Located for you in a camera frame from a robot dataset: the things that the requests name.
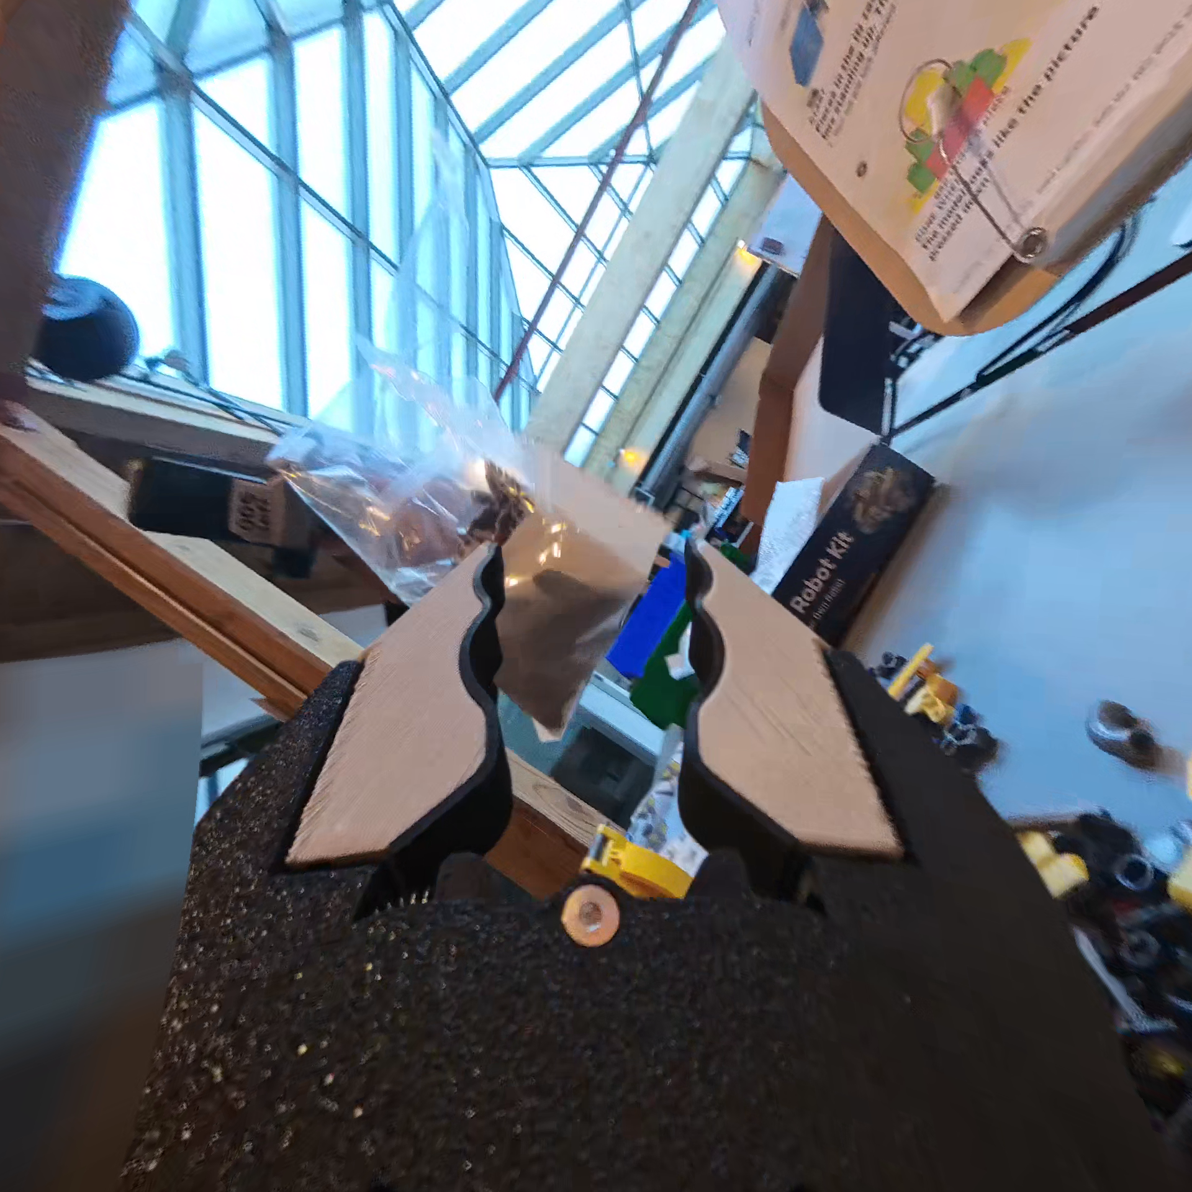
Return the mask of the black round device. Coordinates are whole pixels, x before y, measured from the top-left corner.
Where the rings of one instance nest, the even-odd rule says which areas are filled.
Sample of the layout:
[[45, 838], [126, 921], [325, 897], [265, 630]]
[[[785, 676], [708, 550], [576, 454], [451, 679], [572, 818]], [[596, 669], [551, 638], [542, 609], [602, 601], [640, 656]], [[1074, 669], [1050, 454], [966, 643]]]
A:
[[38, 365], [92, 383], [133, 364], [139, 347], [139, 325], [115, 293], [89, 278], [53, 277], [33, 349]]

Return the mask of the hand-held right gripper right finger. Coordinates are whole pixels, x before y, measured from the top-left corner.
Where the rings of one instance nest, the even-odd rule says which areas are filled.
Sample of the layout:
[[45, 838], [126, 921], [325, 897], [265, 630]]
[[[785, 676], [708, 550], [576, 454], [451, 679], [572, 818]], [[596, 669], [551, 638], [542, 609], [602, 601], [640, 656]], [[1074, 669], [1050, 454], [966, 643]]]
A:
[[690, 835], [749, 857], [901, 859], [820, 640], [711, 547], [690, 544], [685, 561], [698, 684], [680, 775]]

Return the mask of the pile of mixed toy bricks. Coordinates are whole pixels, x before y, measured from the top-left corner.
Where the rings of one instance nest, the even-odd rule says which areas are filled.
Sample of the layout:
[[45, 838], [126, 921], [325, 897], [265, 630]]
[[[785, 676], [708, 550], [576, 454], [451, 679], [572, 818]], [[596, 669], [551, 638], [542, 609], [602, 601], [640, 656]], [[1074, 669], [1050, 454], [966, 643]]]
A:
[[[1000, 743], [921, 647], [868, 667], [903, 714], [972, 779]], [[1142, 774], [1166, 765], [1151, 724], [1110, 700], [1084, 723], [1096, 750]], [[1012, 832], [1107, 994], [1127, 1067], [1154, 1124], [1189, 1160], [1189, 816], [1151, 840], [1108, 809], [1012, 815]]]

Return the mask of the green plastic bin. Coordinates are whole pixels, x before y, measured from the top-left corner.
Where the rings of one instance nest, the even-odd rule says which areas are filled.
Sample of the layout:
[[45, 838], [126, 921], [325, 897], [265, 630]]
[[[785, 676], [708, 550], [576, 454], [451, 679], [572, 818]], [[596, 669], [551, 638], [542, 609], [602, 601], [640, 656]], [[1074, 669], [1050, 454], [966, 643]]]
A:
[[700, 684], [693, 674], [674, 679], [667, 663], [678, 657], [685, 663], [683, 640], [690, 625], [671, 628], [657, 649], [649, 657], [644, 673], [634, 680], [630, 691], [631, 706], [644, 716], [649, 723], [666, 731], [671, 727], [683, 730], [688, 721], [691, 704], [700, 694]]

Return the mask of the dark blue cardboard kit box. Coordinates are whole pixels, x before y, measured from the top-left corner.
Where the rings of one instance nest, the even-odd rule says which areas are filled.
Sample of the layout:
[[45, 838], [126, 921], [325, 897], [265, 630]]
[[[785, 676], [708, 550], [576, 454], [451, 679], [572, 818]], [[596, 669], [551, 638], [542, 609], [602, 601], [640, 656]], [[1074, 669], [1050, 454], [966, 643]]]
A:
[[877, 581], [925, 511], [934, 477], [871, 446], [773, 589], [827, 647], [842, 647]]

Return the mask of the bubble wrap sheet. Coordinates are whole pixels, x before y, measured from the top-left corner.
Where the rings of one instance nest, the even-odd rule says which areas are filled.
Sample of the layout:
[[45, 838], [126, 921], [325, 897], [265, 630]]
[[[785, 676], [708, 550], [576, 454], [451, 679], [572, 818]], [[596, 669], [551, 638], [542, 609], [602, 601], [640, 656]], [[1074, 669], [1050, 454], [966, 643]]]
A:
[[751, 575], [762, 592], [775, 592], [807, 544], [820, 515], [823, 490], [823, 479], [782, 481], [775, 486]]

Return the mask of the blue plastic bin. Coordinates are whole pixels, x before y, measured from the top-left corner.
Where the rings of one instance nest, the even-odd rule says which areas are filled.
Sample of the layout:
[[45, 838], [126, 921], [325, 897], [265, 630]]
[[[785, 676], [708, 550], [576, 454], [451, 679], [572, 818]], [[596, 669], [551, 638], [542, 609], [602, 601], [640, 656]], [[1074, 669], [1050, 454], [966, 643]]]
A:
[[606, 662], [617, 674], [634, 681], [644, 676], [651, 655], [684, 608], [687, 568], [683, 554], [673, 552], [653, 574], [646, 592], [636, 601]]

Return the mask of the printed instruction sheet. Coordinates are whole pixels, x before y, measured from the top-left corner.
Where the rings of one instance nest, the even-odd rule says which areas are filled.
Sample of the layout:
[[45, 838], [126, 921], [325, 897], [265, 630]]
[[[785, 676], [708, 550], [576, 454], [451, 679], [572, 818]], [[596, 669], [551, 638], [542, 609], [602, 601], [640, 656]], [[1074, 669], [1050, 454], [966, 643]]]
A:
[[1189, 2], [718, 3], [763, 107], [945, 318], [1191, 87]]

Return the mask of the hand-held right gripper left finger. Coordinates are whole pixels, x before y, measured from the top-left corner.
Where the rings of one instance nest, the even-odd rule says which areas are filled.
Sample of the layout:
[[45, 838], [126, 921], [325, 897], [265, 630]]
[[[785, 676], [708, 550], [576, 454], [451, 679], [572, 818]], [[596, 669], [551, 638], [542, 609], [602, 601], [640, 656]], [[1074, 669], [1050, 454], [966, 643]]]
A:
[[437, 873], [487, 856], [512, 819], [497, 711], [498, 545], [480, 547], [368, 649], [285, 867]]

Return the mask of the printed clear plastic bag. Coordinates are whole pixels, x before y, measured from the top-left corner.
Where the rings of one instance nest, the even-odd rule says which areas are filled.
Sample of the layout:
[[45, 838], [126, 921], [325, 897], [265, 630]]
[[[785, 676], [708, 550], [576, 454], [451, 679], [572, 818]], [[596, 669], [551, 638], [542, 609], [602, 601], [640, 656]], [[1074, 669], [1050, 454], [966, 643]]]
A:
[[358, 351], [362, 374], [267, 464], [407, 608], [500, 547], [497, 686], [561, 737], [670, 525], [512, 430], [480, 381], [440, 385], [368, 340]]

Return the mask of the black labelled box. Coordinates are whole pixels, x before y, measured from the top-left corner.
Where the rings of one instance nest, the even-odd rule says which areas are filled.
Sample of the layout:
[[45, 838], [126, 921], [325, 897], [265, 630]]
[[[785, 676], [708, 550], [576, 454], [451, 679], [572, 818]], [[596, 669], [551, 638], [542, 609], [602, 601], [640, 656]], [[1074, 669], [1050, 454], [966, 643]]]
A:
[[321, 523], [280, 474], [231, 471], [197, 457], [131, 459], [128, 521], [145, 531], [272, 554], [277, 574], [311, 575]]

